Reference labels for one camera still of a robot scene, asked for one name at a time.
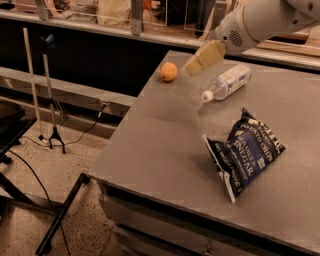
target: snack bag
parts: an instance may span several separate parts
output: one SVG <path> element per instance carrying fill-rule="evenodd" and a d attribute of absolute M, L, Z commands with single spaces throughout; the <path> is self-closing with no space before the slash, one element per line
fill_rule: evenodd
<path fill-rule="evenodd" d="M 202 136 L 218 166 L 231 201 L 284 150 L 272 130 L 242 109 L 241 119 L 234 124 L 227 141 Z"/>

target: plastic bottle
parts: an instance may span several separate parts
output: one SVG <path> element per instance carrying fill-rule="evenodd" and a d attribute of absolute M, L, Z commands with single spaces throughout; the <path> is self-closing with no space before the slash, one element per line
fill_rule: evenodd
<path fill-rule="evenodd" d="M 201 95 L 202 101 L 224 100 L 245 85 L 250 80 L 251 75 L 251 68 L 247 64 L 237 64 L 211 80 L 210 89 L 204 91 Z"/>

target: gray table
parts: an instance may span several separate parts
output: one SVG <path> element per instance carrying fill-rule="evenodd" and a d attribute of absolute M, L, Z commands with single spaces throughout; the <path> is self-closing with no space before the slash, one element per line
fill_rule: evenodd
<path fill-rule="evenodd" d="M 163 61 L 181 67 L 188 58 L 169 52 Z M 320 76 L 250 64 L 253 76 L 245 87 L 222 102 L 202 105 L 200 95 L 210 80 L 235 64 L 225 60 L 171 83 L 160 80 L 158 68 L 91 177 L 105 195 L 116 188 L 164 211 L 169 207 L 232 227 L 240 238 L 249 234 L 284 246 L 281 252 L 266 243 L 275 255 L 320 255 Z M 201 135 L 224 140 L 242 107 L 269 125 L 287 149 L 232 204 Z M 268 248 L 252 252 L 271 255 Z"/>

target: floor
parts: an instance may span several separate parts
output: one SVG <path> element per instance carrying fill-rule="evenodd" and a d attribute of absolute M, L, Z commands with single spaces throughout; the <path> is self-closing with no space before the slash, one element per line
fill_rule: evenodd
<path fill-rule="evenodd" d="M 93 122 L 82 122 L 69 117 L 58 127 L 59 135 L 67 143 L 76 141 Z M 45 138 L 52 134 L 52 125 L 42 121 Z M 25 136 L 43 144 L 39 123 L 36 122 Z M 66 154 L 61 146 L 53 149 L 40 147 L 27 138 L 21 138 L 21 145 L 11 148 L 23 157 L 35 170 L 51 200 L 63 202 L 73 187 L 80 173 L 92 170 L 96 157 L 110 138 L 112 129 L 95 126 L 76 144 L 66 146 Z M 0 171 L 21 191 L 45 197 L 39 183 L 28 167 L 11 153 L 13 163 L 9 166 L 0 164 Z M 83 185 L 69 208 L 62 224 L 71 255 L 122 256 L 120 247 L 112 234 L 114 223 L 108 220 L 98 202 L 100 190 L 93 180 Z M 35 251 L 46 234 L 54 217 L 35 209 L 26 209 L 11 205 L 8 214 L 0 226 L 0 255 L 29 256 Z M 59 228 L 51 242 L 50 256 L 68 255 Z"/>

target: orange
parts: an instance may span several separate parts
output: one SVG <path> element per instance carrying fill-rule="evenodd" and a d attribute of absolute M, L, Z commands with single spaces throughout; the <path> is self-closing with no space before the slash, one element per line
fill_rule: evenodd
<path fill-rule="evenodd" d="M 160 77 L 166 82 L 172 81 L 177 75 L 178 68 L 176 64 L 172 62 L 166 62 L 160 67 Z"/>

